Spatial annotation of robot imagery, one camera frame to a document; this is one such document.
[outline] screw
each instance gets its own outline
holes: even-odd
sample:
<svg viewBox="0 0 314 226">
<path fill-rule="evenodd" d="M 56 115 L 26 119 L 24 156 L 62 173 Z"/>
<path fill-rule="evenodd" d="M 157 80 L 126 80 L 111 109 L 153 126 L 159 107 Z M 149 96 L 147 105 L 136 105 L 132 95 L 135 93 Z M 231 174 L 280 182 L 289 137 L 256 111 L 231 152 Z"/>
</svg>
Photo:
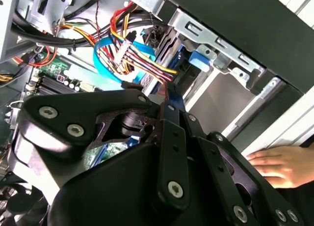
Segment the screw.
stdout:
<svg viewBox="0 0 314 226">
<path fill-rule="evenodd" d="M 70 124 L 68 126 L 68 133 L 74 137 L 80 137 L 84 134 L 84 129 L 78 124 Z"/>
<path fill-rule="evenodd" d="M 42 53 L 38 54 L 37 56 L 38 56 L 38 58 L 41 59 L 41 60 L 45 58 L 44 54 L 42 54 Z"/>
<path fill-rule="evenodd" d="M 174 108 L 173 106 L 171 106 L 171 105 L 168 105 L 168 108 L 169 108 L 170 110 L 172 110 L 172 111 L 175 110 L 175 108 Z"/>
<path fill-rule="evenodd" d="M 39 109 L 39 114 L 47 119 L 53 119 L 58 116 L 58 111 L 53 107 L 42 107 Z"/>
<path fill-rule="evenodd" d="M 281 219 L 283 222 L 286 222 L 287 219 L 285 217 L 285 215 L 283 214 L 283 212 L 281 212 L 280 210 L 276 209 L 276 214 L 279 217 L 279 219 Z"/>
<path fill-rule="evenodd" d="M 235 213 L 235 216 L 242 222 L 242 223 L 246 223 L 247 222 L 247 216 L 246 216 L 246 213 L 244 212 L 244 210 L 236 205 L 234 206 L 234 213 Z"/>
<path fill-rule="evenodd" d="M 142 102 L 146 102 L 146 98 L 145 97 L 142 97 L 142 96 L 139 96 L 138 99 Z"/>
<path fill-rule="evenodd" d="M 191 114 L 188 116 L 190 118 L 190 120 L 192 120 L 193 122 L 196 121 L 196 118 L 194 116 L 192 116 Z"/>
<path fill-rule="evenodd" d="M 222 136 L 219 135 L 219 134 L 216 134 L 216 138 L 217 138 L 219 141 L 223 141 L 223 140 L 224 140 L 224 139 L 222 138 Z"/>
<path fill-rule="evenodd" d="M 288 215 L 289 215 L 290 218 L 292 218 L 292 220 L 295 221 L 296 223 L 299 222 L 298 217 L 297 217 L 291 210 L 288 210 Z"/>
<path fill-rule="evenodd" d="M 181 185 L 175 181 L 171 181 L 168 183 L 168 191 L 175 198 L 183 197 L 183 189 L 182 189 Z"/>
</svg>

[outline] red wire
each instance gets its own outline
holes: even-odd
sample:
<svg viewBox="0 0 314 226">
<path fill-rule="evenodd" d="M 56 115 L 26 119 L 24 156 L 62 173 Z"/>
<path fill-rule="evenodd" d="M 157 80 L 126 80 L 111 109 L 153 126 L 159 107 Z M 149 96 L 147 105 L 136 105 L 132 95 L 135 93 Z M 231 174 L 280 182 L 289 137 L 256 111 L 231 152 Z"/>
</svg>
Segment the red wire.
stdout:
<svg viewBox="0 0 314 226">
<path fill-rule="evenodd" d="M 131 54 L 133 57 L 136 57 L 137 60 L 141 61 L 145 66 L 147 67 L 150 67 L 155 73 L 161 75 L 161 76 L 164 76 L 166 77 L 167 79 L 169 79 L 170 81 L 172 81 L 172 78 L 170 78 L 169 76 L 165 75 L 164 73 L 162 72 L 159 72 L 158 70 L 156 70 L 152 65 L 148 64 L 146 61 L 144 61 L 142 58 L 136 56 L 135 54 L 133 53 L 130 53 L 128 52 L 129 54 Z"/>
<path fill-rule="evenodd" d="M 54 49 L 54 53 L 53 53 L 53 55 L 49 61 L 47 61 L 45 63 L 29 63 L 29 65 L 36 66 L 36 67 L 37 66 L 39 66 L 39 67 L 40 66 L 46 66 L 46 65 L 51 64 L 51 62 L 56 58 L 56 56 L 57 56 L 57 48 Z"/>
</svg>

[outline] black wire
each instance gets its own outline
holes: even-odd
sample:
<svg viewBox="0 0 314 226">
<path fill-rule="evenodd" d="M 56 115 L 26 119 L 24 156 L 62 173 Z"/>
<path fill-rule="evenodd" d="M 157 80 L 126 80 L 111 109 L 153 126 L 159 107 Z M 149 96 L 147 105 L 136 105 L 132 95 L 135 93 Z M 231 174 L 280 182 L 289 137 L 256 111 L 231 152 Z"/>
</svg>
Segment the black wire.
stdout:
<svg viewBox="0 0 314 226">
<path fill-rule="evenodd" d="M 164 22 L 161 22 L 157 19 L 153 20 L 153 23 L 155 26 L 165 26 Z M 150 26 L 152 24 L 152 21 L 147 19 L 147 20 L 142 20 L 142 21 L 137 21 L 137 22 L 132 22 L 128 24 L 128 29 L 132 28 L 137 28 L 141 26 Z M 117 25 L 117 29 L 122 30 L 122 23 L 119 23 Z M 101 36 L 104 36 L 107 34 L 107 32 L 110 29 L 110 25 L 105 26 L 102 28 L 102 33 Z M 39 43 L 44 46 L 51 46 L 51 47 L 57 47 L 57 48 L 72 48 L 73 47 L 73 39 L 65 39 L 65 38 L 58 38 L 58 37 L 53 37 L 52 35 L 33 35 L 28 32 L 22 31 L 19 27 L 17 27 L 15 24 L 12 24 L 11 30 L 13 33 L 24 37 L 30 41 Z M 76 47 L 89 47 L 88 42 L 84 38 L 81 39 L 76 39 L 75 40 L 75 45 Z"/>
<path fill-rule="evenodd" d="M 32 61 L 38 55 L 38 51 L 39 51 L 39 48 L 36 48 L 33 52 L 25 54 L 24 57 L 28 57 L 28 61 Z M 0 88 L 13 83 L 22 75 L 24 75 L 30 68 L 32 68 L 32 66 L 28 65 L 25 62 L 22 62 L 21 64 L 19 64 L 19 67 L 20 67 L 20 70 L 15 75 L 12 76 L 13 78 L 11 80 L 6 81 L 6 82 L 0 82 Z"/>
<path fill-rule="evenodd" d="M 76 17 L 77 15 L 81 14 L 82 12 L 86 11 L 88 8 L 90 8 L 92 5 L 94 5 L 95 3 L 97 3 L 99 0 L 90 0 L 89 2 L 87 2 L 84 6 L 80 7 L 79 9 L 77 9 L 76 11 L 74 11 L 73 13 L 67 15 L 64 17 L 64 19 L 66 21 Z"/>
</svg>

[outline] black mounting arm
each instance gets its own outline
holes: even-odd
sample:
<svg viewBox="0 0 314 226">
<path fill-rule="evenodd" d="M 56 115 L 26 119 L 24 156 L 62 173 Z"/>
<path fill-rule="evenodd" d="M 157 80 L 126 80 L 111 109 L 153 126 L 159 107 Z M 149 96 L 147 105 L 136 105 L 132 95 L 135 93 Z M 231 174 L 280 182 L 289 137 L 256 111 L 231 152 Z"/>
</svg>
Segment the black mounting arm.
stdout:
<svg viewBox="0 0 314 226">
<path fill-rule="evenodd" d="M 24 103 L 11 163 L 36 169 L 35 175 L 43 167 L 55 174 L 60 191 L 50 197 L 48 225 L 303 225 L 226 138 L 204 134 L 174 86 L 167 97 L 157 105 L 126 89 Z M 74 173 L 86 150 L 130 136 L 140 143 Z M 36 153 L 36 163 L 33 156 L 27 163 L 19 158 L 22 143 Z M 63 182 L 61 173 L 68 176 Z"/>
</svg>

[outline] wire bundle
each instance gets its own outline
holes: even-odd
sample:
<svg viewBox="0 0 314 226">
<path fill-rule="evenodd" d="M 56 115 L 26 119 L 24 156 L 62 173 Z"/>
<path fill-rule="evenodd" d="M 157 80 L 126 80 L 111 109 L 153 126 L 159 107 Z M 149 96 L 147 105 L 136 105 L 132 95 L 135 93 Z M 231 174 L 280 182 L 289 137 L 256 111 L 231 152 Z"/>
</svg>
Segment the wire bundle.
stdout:
<svg viewBox="0 0 314 226">
<path fill-rule="evenodd" d="M 38 55 L 39 47 L 36 48 L 33 52 L 26 53 L 23 58 L 27 61 L 33 61 L 34 58 Z M 19 64 L 20 70 L 16 74 L 0 74 L 0 88 L 9 85 L 10 83 L 17 80 L 19 77 L 24 75 L 28 69 L 31 68 L 29 64 L 33 63 L 24 63 L 21 58 L 18 58 L 16 62 Z"/>
<path fill-rule="evenodd" d="M 137 6 L 131 2 L 127 7 L 117 10 L 114 12 L 112 18 L 110 19 L 110 30 L 108 31 L 108 37 L 111 39 L 111 42 L 115 48 L 115 51 L 118 52 L 122 42 L 127 36 L 127 30 L 129 25 L 130 13 L 136 10 Z M 123 19 L 123 29 L 121 35 L 117 33 L 117 22 Z M 131 45 L 131 48 L 127 51 L 123 57 L 123 61 L 120 65 L 114 62 L 115 55 L 112 53 L 110 48 L 105 48 L 104 52 L 106 55 L 106 64 L 114 72 L 120 74 L 128 74 L 134 68 L 145 71 L 154 78 L 156 78 L 160 83 L 164 84 L 166 81 L 172 81 L 172 74 L 176 74 L 175 70 L 165 68 L 154 61 L 150 60 L 144 54 L 142 54 L 134 45 Z"/>
<path fill-rule="evenodd" d="M 29 24 L 21 15 L 19 15 L 18 12 L 15 12 L 14 15 L 12 31 L 21 37 L 46 46 L 47 57 L 38 63 L 28 63 L 28 65 L 31 66 L 40 67 L 49 65 L 56 57 L 57 48 L 75 49 L 77 47 L 86 46 L 95 47 L 101 38 L 107 36 L 111 40 L 112 46 L 97 48 L 97 57 L 101 60 L 101 63 L 112 72 L 112 74 L 127 75 L 136 68 L 150 74 L 162 84 L 164 84 L 166 81 L 172 81 L 173 75 L 177 73 L 175 70 L 165 68 L 150 60 L 134 45 L 131 45 L 130 48 L 127 49 L 126 53 L 122 57 L 121 63 L 117 63 L 117 60 L 114 60 L 119 53 L 121 45 L 126 40 L 128 30 L 141 26 L 165 26 L 163 22 L 153 18 L 147 12 L 138 11 L 136 9 L 137 5 L 131 2 L 125 8 L 115 11 L 112 18 L 110 19 L 110 24 L 103 28 L 98 26 L 98 11 L 96 11 L 95 23 L 90 19 L 74 17 L 76 14 L 72 14 L 71 17 L 65 17 L 66 22 L 60 26 L 60 30 L 74 30 L 82 36 L 80 39 L 65 39 L 54 37 L 53 35 L 47 34 L 46 32 L 41 32 Z M 84 22 L 72 22 L 72 20 L 83 20 Z M 80 27 L 85 25 L 91 25 L 96 32 L 93 34 L 88 34 L 87 32 L 80 29 Z M 55 47 L 51 58 L 51 53 L 48 46 Z M 18 64 L 23 63 L 21 58 L 15 57 L 14 60 Z M 12 78 L 10 76 L 1 76 L 0 79 L 6 82 Z"/>
</svg>

